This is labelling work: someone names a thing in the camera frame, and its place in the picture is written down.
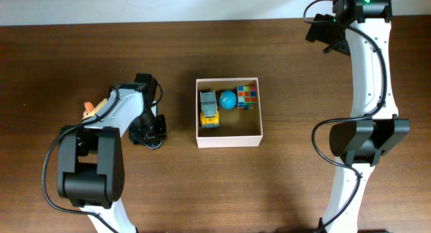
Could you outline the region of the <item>black round puck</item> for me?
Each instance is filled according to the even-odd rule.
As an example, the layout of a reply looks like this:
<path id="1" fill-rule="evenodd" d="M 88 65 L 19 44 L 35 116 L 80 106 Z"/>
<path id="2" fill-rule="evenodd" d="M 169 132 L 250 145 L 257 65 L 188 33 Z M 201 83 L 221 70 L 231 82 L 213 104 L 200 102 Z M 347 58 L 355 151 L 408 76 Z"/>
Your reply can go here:
<path id="1" fill-rule="evenodd" d="M 145 144 L 145 146 L 149 149 L 155 150 L 161 147 L 163 141 L 149 141 Z"/>

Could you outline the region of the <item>yellow grey toy truck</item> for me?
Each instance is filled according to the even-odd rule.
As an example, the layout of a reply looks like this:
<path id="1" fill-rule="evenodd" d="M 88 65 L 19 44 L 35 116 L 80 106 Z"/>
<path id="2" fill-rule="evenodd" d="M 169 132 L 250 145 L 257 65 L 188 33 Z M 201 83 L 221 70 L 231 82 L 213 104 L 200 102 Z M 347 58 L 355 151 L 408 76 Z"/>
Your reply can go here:
<path id="1" fill-rule="evenodd" d="M 220 113 L 216 100 L 216 92 L 200 92 L 200 121 L 204 129 L 220 126 Z"/>

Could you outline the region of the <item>blue toy ball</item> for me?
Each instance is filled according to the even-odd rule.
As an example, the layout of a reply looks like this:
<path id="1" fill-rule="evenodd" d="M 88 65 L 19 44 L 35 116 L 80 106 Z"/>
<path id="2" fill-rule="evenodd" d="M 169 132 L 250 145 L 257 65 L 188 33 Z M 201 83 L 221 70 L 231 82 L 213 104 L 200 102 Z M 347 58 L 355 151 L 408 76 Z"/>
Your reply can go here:
<path id="1" fill-rule="evenodd" d="M 230 110 L 236 107 L 236 94 L 231 90 L 225 90 L 220 94 L 219 104 L 223 109 Z"/>

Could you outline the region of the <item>multicolour puzzle cube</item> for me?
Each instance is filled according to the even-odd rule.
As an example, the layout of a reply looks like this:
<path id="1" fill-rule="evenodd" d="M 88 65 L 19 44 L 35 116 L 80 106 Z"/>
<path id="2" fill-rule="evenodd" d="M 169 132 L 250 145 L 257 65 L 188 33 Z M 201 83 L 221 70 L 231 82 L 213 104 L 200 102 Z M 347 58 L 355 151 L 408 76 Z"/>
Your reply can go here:
<path id="1" fill-rule="evenodd" d="M 237 109 L 252 110 L 257 105 L 256 86 L 238 86 L 236 88 Z"/>

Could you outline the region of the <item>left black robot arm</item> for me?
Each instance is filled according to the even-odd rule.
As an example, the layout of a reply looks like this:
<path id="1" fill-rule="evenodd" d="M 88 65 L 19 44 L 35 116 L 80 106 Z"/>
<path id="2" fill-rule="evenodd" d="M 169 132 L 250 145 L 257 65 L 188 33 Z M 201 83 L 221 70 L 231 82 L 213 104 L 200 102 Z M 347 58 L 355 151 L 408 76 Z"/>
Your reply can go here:
<path id="1" fill-rule="evenodd" d="M 167 139 L 165 117 L 157 113 L 161 86 L 150 74 L 115 86 L 110 96 L 84 113 L 82 123 L 65 126 L 59 148 L 57 191 L 72 213 L 87 215 L 98 232 L 136 232 L 121 195 L 125 167 L 121 137 L 158 149 Z"/>

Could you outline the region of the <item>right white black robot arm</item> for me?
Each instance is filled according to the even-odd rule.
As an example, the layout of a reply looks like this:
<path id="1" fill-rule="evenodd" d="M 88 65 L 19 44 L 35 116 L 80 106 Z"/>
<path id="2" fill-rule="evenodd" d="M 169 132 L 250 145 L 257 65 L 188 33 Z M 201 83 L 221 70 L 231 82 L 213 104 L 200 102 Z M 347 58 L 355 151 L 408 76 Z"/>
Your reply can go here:
<path id="1" fill-rule="evenodd" d="M 317 148 L 318 128 L 332 124 L 329 147 L 334 158 L 317 153 L 335 166 L 329 204 L 317 232 L 357 232 L 366 183 L 380 159 L 409 133 L 410 126 L 409 120 L 399 118 L 391 87 L 391 0 L 329 1 L 331 15 L 304 19 L 310 24 L 306 40 L 326 43 L 326 53 L 350 56 L 354 94 L 348 118 L 321 121 L 312 130 L 312 146 Z"/>

